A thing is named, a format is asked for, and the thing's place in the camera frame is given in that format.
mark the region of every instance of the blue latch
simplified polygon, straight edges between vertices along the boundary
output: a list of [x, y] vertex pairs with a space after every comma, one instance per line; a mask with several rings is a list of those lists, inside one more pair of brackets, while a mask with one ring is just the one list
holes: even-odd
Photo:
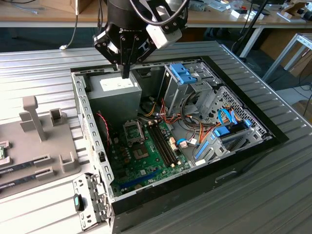
[[214, 134], [217, 137], [221, 137], [221, 136], [228, 134], [228, 133], [230, 133], [230, 131], [226, 128], [226, 126], [222, 126], [222, 127], [219, 127], [219, 128], [214, 130]]
[[252, 126], [252, 123], [248, 120], [248, 119], [246, 119], [245, 121], [245, 125], [249, 128], [250, 126]]
[[176, 75], [176, 77], [179, 78], [181, 84], [197, 82], [197, 79], [192, 77], [189, 71], [181, 63], [171, 64], [170, 69]]

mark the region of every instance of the cardboard box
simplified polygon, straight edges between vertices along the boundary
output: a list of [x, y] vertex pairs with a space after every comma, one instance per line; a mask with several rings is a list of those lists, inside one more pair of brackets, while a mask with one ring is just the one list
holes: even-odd
[[[92, 0], [78, 0], [79, 13], [81, 13], [91, 2]], [[40, 0], [40, 4], [42, 6], [75, 13], [75, 0]]]
[[[301, 100], [292, 105], [292, 107], [301, 115], [303, 115], [304, 110], [306, 109], [308, 100]], [[309, 102], [306, 114], [304, 115], [306, 120], [312, 123], [312, 100]]]

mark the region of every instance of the blue pcie slot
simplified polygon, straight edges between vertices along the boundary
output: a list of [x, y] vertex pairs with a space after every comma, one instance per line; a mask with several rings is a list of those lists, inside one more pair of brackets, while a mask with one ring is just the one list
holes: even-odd
[[134, 180], [131, 180], [129, 182], [126, 182], [126, 183], [123, 183], [123, 184], [120, 184], [120, 188], [121, 189], [124, 189], [124, 188], [128, 188], [128, 187], [131, 187], [133, 185], [136, 185], [142, 181], [145, 181], [145, 180], [148, 180], [148, 179], [151, 179], [155, 176], [155, 174], [158, 173], [159, 170], [156, 170], [148, 175], [145, 175], [145, 176], [142, 176], [140, 178], [137, 178], [137, 179], [134, 179]]

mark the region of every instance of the ribbed metal surface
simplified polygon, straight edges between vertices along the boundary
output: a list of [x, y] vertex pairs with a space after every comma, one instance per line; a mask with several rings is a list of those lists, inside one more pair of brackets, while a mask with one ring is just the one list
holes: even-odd
[[[241, 177], [160, 215], [140, 233], [310, 233], [312, 128], [251, 70], [216, 42], [179, 43], [149, 57], [209, 55], [290, 140]], [[69, 68], [106, 64], [93, 48], [0, 54], [0, 123], [17, 121], [21, 97], [36, 95], [40, 114], [60, 107], [70, 117], [79, 160], [89, 170]], [[71, 180], [78, 175], [0, 200], [3, 233], [81, 232]], [[91, 233], [108, 233], [102, 225]]]

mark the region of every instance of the black plastic component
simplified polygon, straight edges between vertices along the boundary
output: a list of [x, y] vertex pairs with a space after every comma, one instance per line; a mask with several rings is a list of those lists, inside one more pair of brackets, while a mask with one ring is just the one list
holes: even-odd
[[78, 195], [78, 194], [74, 195], [74, 204], [75, 204], [75, 210], [77, 212], [84, 211], [84, 206], [83, 206], [81, 195]]

